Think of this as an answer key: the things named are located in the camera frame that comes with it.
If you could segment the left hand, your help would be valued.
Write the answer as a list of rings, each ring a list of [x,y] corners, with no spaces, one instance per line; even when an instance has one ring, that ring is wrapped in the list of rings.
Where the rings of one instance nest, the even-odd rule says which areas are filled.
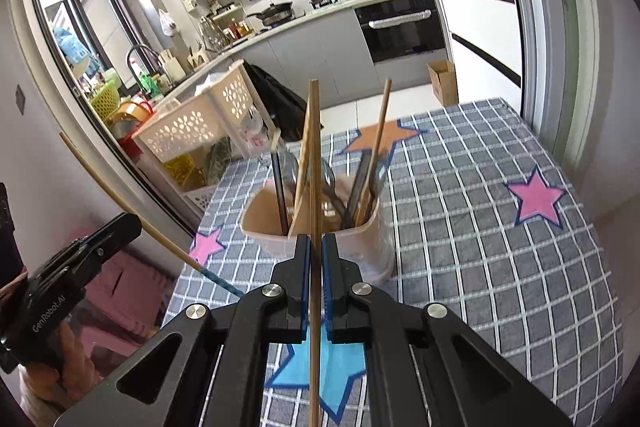
[[[17,373],[17,410],[51,424],[102,377],[66,322],[85,291],[51,289],[25,267],[1,279],[1,369]]]

